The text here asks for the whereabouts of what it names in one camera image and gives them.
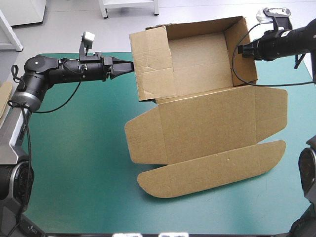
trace wire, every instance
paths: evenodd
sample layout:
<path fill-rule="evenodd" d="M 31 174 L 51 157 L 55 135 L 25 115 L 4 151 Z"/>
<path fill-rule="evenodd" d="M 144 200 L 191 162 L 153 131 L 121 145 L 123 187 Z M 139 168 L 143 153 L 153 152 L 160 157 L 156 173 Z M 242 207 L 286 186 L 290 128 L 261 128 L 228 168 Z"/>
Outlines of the wire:
<path fill-rule="evenodd" d="M 71 96 L 68 98 L 68 100 L 66 100 L 66 102 L 64 104 L 62 104 L 61 106 L 58 106 L 57 108 L 53 109 L 53 110 L 48 110 L 48 111 L 35 111 L 34 113 L 36 114 L 47 114 L 47 113 L 51 113 L 54 112 L 56 110 L 59 110 L 60 108 L 64 107 L 71 99 L 72 97 L 75 95 L 75 93 L 77 92 L 79 86 L 81 84 L 81 81 L 78 83 L 78 85 L 76 86 L 75 90 L 73 91 L 73 93 L 71 94 Z"/>
<path fill-rule="evenodd" d="M 19 67 L 18 65 L 12 65 L 11 66 L 11 74 L 13 76 L 13 81 L 15 83 L 19 83 L 19 82 L 22 82 L 23 84 L 23 88 L 26 87 L 26 84 L 25 84 L 25 81 L 23 80 L 23 76 L 22 77 L 18 77 L 18 73 L 19 73 Z"/>
<path fill-rule="evenodd" d="M 28 178 L 27 178 L 27 183 L 26 183 L 26 188 L 25 188 L 25 196 L 22 205 L 20 206 L 17 218 L 16 218 L 16 225 L 12 228 L 12 230 L 9 232 L 7 235 L 10 237 L 13 232 L 16 230 L 16 228 L 21 224 L 22 221 L 22 214 L 24 211 L 25 206 L 27 205 L 27 201 L 30 199 L 31 196 L 31 186 L 30 186 L 30 176 L 32 172 L 32 146 L 31 146 L 31 135 L 30 135 L 30 127 L 29 127 L 29 122 L 25 113 L 25 109 L 30 110 L 30 107 L 26 105 L 26 103 L 17 103 L 15 101 L 9 100 L 8 105 L 12 108 L 20 108 L 22 110 L 22 116 L 23 116 L 23 122 L 25 124 L 25 129 L 26 129 L 26 134 L 28 138 L 28 153 L 29 153 L 29 163 L 28 163 Z"/>
<path fill-rule="evenodd" d="M 243 83 L 247 84 L 247 85 L 252 85 L 252 86 L 274 86 L 274 87 L 277 87 L 277 86 L 294 86 L 294 85 L 306 85 L 306 84 L 312 84 L 312 83 L 316 83 L 316 81 L 307 81 L 307 82 L 300 82 L 300 83 L 290 83 L 290 84 L 254 84 L 254 83 L 251 83 L 251 82 L 247 82 L 245 79 L 243 79 L 236 71 L 235 69 L 235 60 L 236 60 L 236 51 L 237 51 L 237 48 L 238 46 L 240 45 L 240 43 L 243 41 L 244 38 L 246 38 L 247 35 L 249 35 L 249 33 L 254 29 L 256 28 L 257 26 L 261 25 L 261 23 L 258 23 L 256 25 L 254 25 L 253 27 L 251 27 L 251 29 L 238 41 L 238 43 L 236 44 L 236 47 L 234 49 L 234 52 L 233 52 L 233 56 L 232 56 L 232 70 L 234 72 L 234 74 L 236 75 L 236 77 L 242 81 Z"/>
<path fill-rule="evenodd" d="M 67 58 L 61 59 L 63 68 L 65 68 L 67 71 L 72 72 L 72 73 L 74 73 L 74 74 L 79 74 L 79 75 L 82 74 L 82 72 L 77 73 L 77 72 L 75 72 L 75 71 L 69 69 L 69 68 L 66 66 L 66 62 L 67 62 L 67 61 L 68 61 Z M 80 84 L 81 84 L 81 81 L 78 83 L 78 85 L 76 86 L 75 90 L 73 91 L 73 93 L 71 94 L 71 96 L 68 98 L 68 100 L 66 100 L 66 102 L 65 102 L 64 104 L 58 106 L 57 108 L 55 108 L 55 109 L 53 109 L 53 110 L 48 110 L 48 111 L 35 111 L 34 113 L 35 113 L 35 114 L 48 114 L 48 113 L 54 112 L 54 111 L 59 110 L 60 108 L 64 107 L 64 106 L 72 99 L 72 97 L 75 95 L 75 93 L 77 92 L 77 90 L 78 90 Z"/>

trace teal table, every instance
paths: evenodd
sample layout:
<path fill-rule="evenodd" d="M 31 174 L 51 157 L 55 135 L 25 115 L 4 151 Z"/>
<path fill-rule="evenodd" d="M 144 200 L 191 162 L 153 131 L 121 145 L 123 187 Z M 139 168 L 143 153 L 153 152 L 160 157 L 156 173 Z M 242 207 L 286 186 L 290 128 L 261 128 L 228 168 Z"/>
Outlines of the teal table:
<path fill-rule="evenodd" d="M 130 53 L 106 53 L 132 60 Z M 75 58 L 77 54 L 46 54 Z M 311 80 L 294 57 L 258 62 L 260 83 Z M 41 110 L 62 104 L 76 84 L 55 85 Z M 316 89 L 289 87 L 288 125 L 263 141 L 285 140 L 281 162 L 260 177 L 173 199 L 146 194 L 140 172 L 157 166 L 134 164 L 124 125 L 153 108 L 139 102 L 134 74 L 106 82 L 84 82 L 67 106 L 34 114 L 31 138 L 35 182 L 26 215 L 46 232 L 276 234 L 287 232 L 308 207 L 298 156 L 316 134 Z"/>

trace cardboard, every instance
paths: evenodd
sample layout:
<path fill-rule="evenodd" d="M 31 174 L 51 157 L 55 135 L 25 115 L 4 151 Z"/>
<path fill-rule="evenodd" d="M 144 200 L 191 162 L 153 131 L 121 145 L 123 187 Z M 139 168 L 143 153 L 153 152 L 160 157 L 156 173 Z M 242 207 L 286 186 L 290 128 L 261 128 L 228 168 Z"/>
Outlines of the cardboard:
<path fill-rule="evenodd" d="M 242 86 L 158 106 L 125 125 L 135 163 L 175 164 L 255 145 L 287 124 L 287 92 Z"/>
<path fill-rule="evenodd" d="M 0 86 L 0 118 L 2 117 L 6 104 L 10 98 L 12 91 L 12 84 L 8 81 L 4 82 L 2 86 Z"/>
<path fill-rule="evenodd" d="M 174 198 L 268 172 L 281 160 L 285 142 L 275 141 L 167 165 L 138 175 L 139 185 L 158 198 Z"/>
<path fill-rule="evenodd" d="M 172 98 L 240 85 L 231 59 L 247 33 L 243 17 L 169 24 L 130 35 L 139 100 Z M 246 37 L 244 43 L 250 42 Z M 237 71 L 257 80 L 254 61 L 237 56 Z"/>
<path fill-rule="evenodd" d="M 172 198 L 218 187 L 263 174 L 282 158 L 283 141 L 257 143 L 286 127 L 287 92 L 241 86 L 231 70 L 247 31 L 239 16 L 130 35 L 139 100 L 157 104 L 125 125 L 130 157 L 167 164 L 139 174 L 149 194 Z M 257 80 L 253 59 L 237 55 L 236 69 Z"/>

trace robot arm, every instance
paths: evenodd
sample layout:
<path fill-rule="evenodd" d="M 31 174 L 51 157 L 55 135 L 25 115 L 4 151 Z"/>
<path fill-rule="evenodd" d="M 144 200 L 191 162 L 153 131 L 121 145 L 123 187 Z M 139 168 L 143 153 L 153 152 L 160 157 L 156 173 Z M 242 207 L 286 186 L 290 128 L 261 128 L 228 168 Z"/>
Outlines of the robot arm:
<path fill-rule="evenodd" d="M 238 53 L 255 60 L 272 61 L 295 55 L 295 69 L 306 53 L 311 53 L 313 81 L 316 81 L 316 19 L 307 26 L 293 30 L 287 8 L 264 8 L 257 14 L 260 23 L 273 23 L 274 29 L 245 45 L 238 46 Z M 299 157 L 299 170 L 304 197 L 311 206 L 293 223 L 289 237 L 316 237 L 316 136 L 307 141 L 310 145 Z"/>
<path fill-rule="evenodd" d="M 29 170 L 29 155 L 22 149 L 26 122 L 40 108 L 47 90 L 57 83 L 105 81 L 134 71 L 133 62 L 106 57 L 101 52 L 88 55 L 93 40 L 92 33 L 83 33 L 79 59 L 58 60 L 37 55 L 27 60 L 21 78 L 17 77 L 17 66 L 12 67 L 19 85 L 11 101 L 23 104 L 23 108 L 12 108 L 0 129 L 0 237 L 46 235 L 21 212 L 27 209 L 26 190 L 31 190 L 34 179 L 32 168 Z"/>

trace box flap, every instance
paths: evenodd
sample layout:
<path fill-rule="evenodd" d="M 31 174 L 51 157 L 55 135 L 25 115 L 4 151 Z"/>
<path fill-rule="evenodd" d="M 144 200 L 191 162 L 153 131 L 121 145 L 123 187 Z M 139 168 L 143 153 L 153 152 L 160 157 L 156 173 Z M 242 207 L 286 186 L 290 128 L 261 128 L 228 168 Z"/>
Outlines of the box flap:
<path fill-rule="evenodd" d="M 217 33 L 226 30 L 239 20 L 242 16 L 229 17 L 223 19 L 216 19 L 211 21 L 200 21 L 181 24 L 168 24 L 165 25 L 168 38 L 170 40 L 180 39 L 190 36 L 205 35 Z"/>
<path fill-rule="evenodd" d="M 134 162 L 174 164 L 254 145 L 286 124 L 285 90 L 242 86 L 159 104 L 125 131 Z"/>
<path fill-rule="evenodd" d="M 158 27 L 129 37 L 139 100 L 174 95 L 173 66 L 166 29 Z"/>
<path fill-rule="evenodd" d="M 130 120 L 125 125 L 125 133 L 133 162 L 167 163 L 158 107 Z"/>
<path fill-rule="evenodd" d="M 268 172 L 285 147 L 284 141 L 243 147 L 143 172 L 137 181 L 155 197 L 178 197 Z"/>
<path fill-rule="evenodd" d="M 8 81 L 4 82 L 2 86 L 0 86 L 0 118 L 3 115 L 6 104 L 10 98 L 12 91 L 12 84 Z"/>
<path fill-rule="evenodd" d="M 248 28 L 245 18 L 242 18 L 235 25 L 225 30 L 225 38 L 231 67 L 233 52 L 236 47 L 236 44 L 241 39 L 241 37 L 243 37 L 247 33 L 247 31 Z M 241 43 L 250 43 L 249 35 L 246 36 Z M 246 81 L 256 81 L 258 79 L 256 65 L 252 58 L 243 58 L 242 54 L 238 54 L 236 52 L 235 68 L 238 74 L 241 75 L 242 78 Z M 243 82 L 236 77 L 233 71 L 232 76 L 234 86 L 243 84 Z"/>

